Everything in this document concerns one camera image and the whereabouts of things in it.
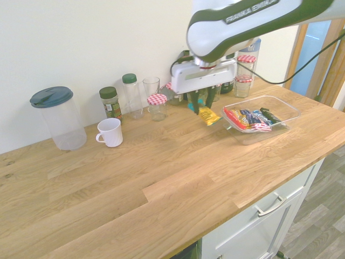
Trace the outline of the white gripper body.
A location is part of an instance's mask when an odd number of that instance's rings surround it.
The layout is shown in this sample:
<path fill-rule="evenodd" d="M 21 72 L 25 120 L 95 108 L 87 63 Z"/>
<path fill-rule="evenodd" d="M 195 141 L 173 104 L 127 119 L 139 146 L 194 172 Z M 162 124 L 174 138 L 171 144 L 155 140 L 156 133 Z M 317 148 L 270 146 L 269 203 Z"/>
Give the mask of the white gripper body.
<path fill-rule="evenodd" d="M 220 62 L 215 68 L 201 69 L 193 62 L 174 65 L 171 88 L 177 94 L 197 91 L 234 80 L 237 62 L 234 59 Z"/>

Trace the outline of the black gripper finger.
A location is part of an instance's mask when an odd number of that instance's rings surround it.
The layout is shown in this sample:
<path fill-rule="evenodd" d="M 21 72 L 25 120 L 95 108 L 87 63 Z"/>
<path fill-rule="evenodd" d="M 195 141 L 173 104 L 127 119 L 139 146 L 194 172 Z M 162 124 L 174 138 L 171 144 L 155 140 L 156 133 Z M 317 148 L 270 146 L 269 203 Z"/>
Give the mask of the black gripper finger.
<path fill-rule="evenodd" d="M 208 96 L 206 99 L 206 107 L 211 108 L 215 94 L 216 94 L 216 87 L 210 86 L 207 88 L 207 91 L 208 91 Z"/>
<path fill-rule="evenodd" d="M 198 115 L 199 114 L 199 105 L 198 105 L 199 91 L 188 92 L 188 95 L 190 96 L 190 100 L 193 106 L 193 111 Z"/>

